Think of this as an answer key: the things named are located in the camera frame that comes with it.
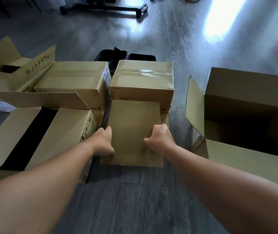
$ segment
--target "black stand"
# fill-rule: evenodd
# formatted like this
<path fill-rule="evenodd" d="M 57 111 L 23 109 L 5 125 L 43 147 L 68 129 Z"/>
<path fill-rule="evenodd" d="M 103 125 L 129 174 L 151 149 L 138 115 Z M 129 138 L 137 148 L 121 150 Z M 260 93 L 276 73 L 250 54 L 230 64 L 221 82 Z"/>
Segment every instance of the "black stand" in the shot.
<path fill-rule="evenodd" d="M 107 6 L 105 2 L 102 0 L 98 3 L 76 3 L 73 4 L 72 7 L 62 6 L 60 7 L 60 12 L 62 15 L 67 15 L 69 11 L 79 9 L 82 11 L 86 11 L 88 9 L 96 9 L 96 10 L 110 10 L 110 11 L 135 11 L 136 18 L 140 18 L 143 13 L 148 10 L 147 4 L 144 4 L 140 7 L 114 7 L 114 6 Z"/>

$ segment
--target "chair leg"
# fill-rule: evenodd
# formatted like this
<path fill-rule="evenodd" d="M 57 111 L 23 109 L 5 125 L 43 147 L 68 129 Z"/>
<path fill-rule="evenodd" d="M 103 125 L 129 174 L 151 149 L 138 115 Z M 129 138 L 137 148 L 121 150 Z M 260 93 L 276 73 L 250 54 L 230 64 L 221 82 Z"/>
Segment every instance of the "chair leg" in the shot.
<path fill-rule="evenodd" d="M 6 7 L 4 6 L 4 4 L 2 3 L 1 0 L 0 0 L 0 11 L 1 11 L 2 13 L 6 14 L 9 18 L 11 18 L 10 15 L 9 15 L 9 13 L 8 13 L 8 11 L 7 11 L 7 9 L 6 9 Z"/>
<path fill-rule="evenodd" d="M 28 0 L 25 0 L 30 8 L 32 8 L 31 3 Z"/>
<path fill-rule="evenodd" d="M 41 12 L 39 6 L 37 5 L 37 2 L 35 0 L 32 0 L 32 2 L 35 4 L 35 6 L 37 7 L 37 9 Z"/>

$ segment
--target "black plastic tray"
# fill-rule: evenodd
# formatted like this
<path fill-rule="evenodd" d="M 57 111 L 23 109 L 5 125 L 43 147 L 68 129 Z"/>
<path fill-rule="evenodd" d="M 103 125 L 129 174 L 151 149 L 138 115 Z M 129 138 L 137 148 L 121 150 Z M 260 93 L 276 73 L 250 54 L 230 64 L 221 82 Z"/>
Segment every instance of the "black plastic tray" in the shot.
<path fill-rule="evenodd" d="M 127 60 L 137 60 L 137 61 L 157 61 L 155 56 L 152 55 L 143 55 L 143 54 L 129 54 Z"/>
<path fill-rule="evenodd" d="M 127 59 L 127 57 L 126 51 L 105 49 L 98 54 L 95 61 L 107 61 L 109 63 L 110 73 L 114 74 L 118 62 Z"/>

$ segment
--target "wooden floor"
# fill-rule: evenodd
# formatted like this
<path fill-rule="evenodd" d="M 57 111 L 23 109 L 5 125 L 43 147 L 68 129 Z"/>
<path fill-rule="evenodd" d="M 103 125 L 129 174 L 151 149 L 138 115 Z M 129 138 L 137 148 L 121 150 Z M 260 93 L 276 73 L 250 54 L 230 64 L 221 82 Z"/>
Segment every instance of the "wooden floor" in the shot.
<path fill-rule="evenodd" d="M 59 12 L 8 3 L 0 13 L 0 38 L 9 35 L 25 57 L 56 44 L 56 60 L 93 61 L 103 49 L 155 55 L 174 64 L 170 130 L 190 148 L 185 118 L 190 75 L 205 90 L 212 66 L 278 74 L 278 0 L 119 0 L 147 3 L 148 14 Z M 0 123 L 7 116 L 0 112 Z M 99 166 L 78 185 L 54 233 L 226 233 L 189 193 L 175 168 Z"/>

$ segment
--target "hand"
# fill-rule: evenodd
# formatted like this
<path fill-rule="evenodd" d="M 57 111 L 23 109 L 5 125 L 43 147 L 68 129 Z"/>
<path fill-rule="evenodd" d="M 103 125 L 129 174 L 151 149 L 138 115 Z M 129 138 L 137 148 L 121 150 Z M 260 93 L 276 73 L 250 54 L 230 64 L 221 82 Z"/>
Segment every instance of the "hand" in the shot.
<path fill-rule="evenodd" d="M 113 155 L 115 152 L 111 141 L 112 129 L 111 126 L 108 126 L 106 129 L 99 128 L 84 143 L 89 143 L 92 146 L 94 156 L 108 156 Z"/>
<path fill-rule="evenodd" d="M 151 150 L 162 155 L 176 145 L 166 124 L 154 125 L 151 137 L 145 138 L 144 142 Z"/>

